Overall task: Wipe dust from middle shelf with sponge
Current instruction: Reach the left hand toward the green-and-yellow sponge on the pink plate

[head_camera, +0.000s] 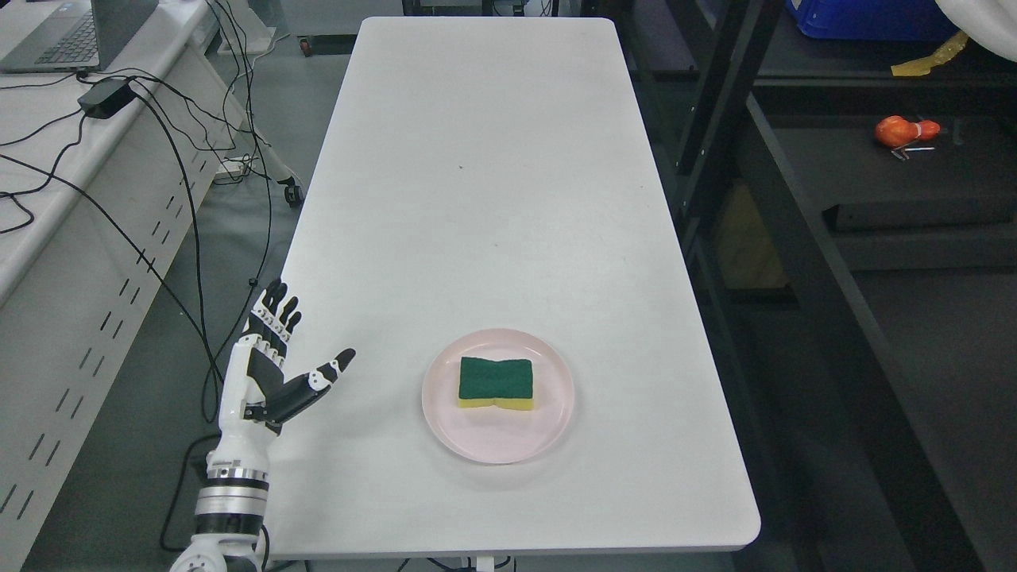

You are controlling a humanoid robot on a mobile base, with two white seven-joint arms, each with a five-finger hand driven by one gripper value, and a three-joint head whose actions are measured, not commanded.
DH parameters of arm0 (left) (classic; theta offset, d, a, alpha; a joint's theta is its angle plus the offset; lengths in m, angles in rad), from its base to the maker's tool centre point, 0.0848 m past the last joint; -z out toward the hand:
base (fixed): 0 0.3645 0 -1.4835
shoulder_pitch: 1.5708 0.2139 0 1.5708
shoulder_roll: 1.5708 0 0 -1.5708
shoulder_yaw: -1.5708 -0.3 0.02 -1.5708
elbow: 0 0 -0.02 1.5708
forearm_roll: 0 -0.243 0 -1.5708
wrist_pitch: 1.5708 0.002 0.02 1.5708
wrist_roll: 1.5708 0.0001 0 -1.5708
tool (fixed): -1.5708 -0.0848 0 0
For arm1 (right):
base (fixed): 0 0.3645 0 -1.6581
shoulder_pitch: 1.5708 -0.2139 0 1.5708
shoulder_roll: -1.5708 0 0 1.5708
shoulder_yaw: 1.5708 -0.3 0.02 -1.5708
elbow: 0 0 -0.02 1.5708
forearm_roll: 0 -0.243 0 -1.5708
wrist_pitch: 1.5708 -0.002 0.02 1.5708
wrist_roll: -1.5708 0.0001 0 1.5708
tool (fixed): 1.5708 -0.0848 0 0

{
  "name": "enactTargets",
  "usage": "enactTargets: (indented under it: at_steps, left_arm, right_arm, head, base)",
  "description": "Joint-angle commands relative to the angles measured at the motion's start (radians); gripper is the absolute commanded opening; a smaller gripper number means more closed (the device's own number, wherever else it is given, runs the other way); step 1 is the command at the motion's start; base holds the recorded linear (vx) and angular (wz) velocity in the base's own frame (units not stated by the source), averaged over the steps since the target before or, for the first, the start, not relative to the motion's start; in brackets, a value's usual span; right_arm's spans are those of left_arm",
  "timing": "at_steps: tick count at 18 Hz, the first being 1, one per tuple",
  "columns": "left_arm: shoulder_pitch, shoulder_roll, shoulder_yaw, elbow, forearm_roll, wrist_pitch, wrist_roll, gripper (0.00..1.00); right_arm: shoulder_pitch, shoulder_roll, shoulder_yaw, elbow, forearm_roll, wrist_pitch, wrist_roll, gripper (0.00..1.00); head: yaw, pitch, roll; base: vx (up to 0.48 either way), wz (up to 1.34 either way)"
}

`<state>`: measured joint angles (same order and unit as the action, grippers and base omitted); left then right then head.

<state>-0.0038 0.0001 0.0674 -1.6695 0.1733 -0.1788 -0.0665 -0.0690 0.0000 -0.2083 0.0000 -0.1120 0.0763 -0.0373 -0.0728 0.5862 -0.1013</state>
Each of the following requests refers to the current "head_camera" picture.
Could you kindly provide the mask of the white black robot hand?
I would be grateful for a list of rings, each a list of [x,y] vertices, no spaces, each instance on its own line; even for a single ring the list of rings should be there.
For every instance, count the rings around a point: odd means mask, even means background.
[[[346,348],[323,365],[288,379],[283,366],[302,318],[298,303],[277,278],[252,304],[226,365],[219,441],[207,456],[210,479],[265,478],[270,445],[284,424],[323,398],[355,358],[355,350]]]

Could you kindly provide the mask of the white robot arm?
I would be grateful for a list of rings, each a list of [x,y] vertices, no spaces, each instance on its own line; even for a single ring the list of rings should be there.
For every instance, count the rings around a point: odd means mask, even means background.
[[[199,491],[194,533],[171,571],[261,571],[268,559],[258,556],[259,536],[268,506],[265,471],[239,466],[213,468]]]

